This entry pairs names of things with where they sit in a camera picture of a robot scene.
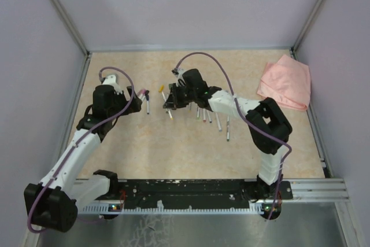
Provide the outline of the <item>small blue cap marker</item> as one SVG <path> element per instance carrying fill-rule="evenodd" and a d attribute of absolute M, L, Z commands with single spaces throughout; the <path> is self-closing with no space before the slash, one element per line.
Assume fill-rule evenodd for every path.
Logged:
<path fill-rule="evenodd" d="M 147 113 L 147 115 L 150 114 L 150 97 L 149 97 L 149 95 L 146 95 L 146 113 Z"/>

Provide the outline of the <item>pink cap white marker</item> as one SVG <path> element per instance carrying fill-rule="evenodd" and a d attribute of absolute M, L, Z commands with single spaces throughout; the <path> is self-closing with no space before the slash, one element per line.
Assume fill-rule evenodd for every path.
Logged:
<path fill-rule="evenodd" d="M 146 90 L 145 90 L 145 89 L 143 89 L 143 90 L 141 90 L 141 91 L 140 91 L 140 94 L 139 94 L 139 95 L 142 97 L 142 96 L 143 96 L 143 95 L 145 95 L 145 94 L 146 94 Z"/>

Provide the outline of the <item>blue cap white marker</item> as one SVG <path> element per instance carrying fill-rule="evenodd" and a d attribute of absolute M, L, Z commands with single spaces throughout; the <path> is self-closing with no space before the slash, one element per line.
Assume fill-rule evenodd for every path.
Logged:
<path fill-rule="evenodd" d="M 206 114 L 207 114 L 209 123 L 212 123 L 212 118 L 211 118 L 210 112 L 208 110 L 206 110 Z"/>

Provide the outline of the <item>lilac cap paint marker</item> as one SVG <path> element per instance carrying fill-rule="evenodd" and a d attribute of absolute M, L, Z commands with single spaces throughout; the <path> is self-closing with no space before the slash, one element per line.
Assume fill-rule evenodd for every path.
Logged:
<path fill-rule="evenodd" d="M 222 132 L 223 129 L 222 129 L 222 125 L 221 125 L 219 114 L 216 113 L 216 112 L 214 114 L 215 114 L 215 117 L 216 117 L 216 123 L 217 123 L 218 131 L 219 132 Z"/>

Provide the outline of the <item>dark green cap marker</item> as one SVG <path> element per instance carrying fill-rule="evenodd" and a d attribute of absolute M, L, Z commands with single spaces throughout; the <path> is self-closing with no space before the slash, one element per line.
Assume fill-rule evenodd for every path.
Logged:
<path fill-rule="evenodd" d="M 227 116 L 226 139 L 227 139 L 227 142 L 230 141 L 230 117 L 229 116 Z"/>

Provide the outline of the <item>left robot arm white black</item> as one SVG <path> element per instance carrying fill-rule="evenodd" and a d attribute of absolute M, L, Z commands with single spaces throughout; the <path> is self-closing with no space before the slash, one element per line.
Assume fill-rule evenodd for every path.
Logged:
<path fill-rule="evenodd" d="M 50 172 L 37 184 L 30 183 L 24 190 L 27 226 L 32 233 L 47 229 L 69 231 L 78 213 L 95 199 L 113 199 L 120 192 L 117 174 L 97 170 L 84 182 L 75 180 L 87 162 L 115 126 L 120 116 L 141 110 L 146 90 L 138 93 L 132 86 L 125 97 L 120 86 L 102 84 L 92 94 L 89 105 L 80 119 L 73 138 Z"/>

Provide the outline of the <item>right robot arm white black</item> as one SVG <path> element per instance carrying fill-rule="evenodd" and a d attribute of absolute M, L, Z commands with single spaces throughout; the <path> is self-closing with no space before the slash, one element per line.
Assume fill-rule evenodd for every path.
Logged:
<path fill-rule="evenodd" d="M 288 140 L 293 131 L 276 101 L 269 97 L 262 101 L 245 99 L 220 87 L 208 86 L 197 69 L 175 68 L 172 73 L 177 81 L 169 85 L 170 93 L 163 107 L 176 110 L 195 103 L 201 109 L 244 120 L 261 154 L 251 197 L 274 197 L 282 181 L 283 162 L 292 151 Z"/>

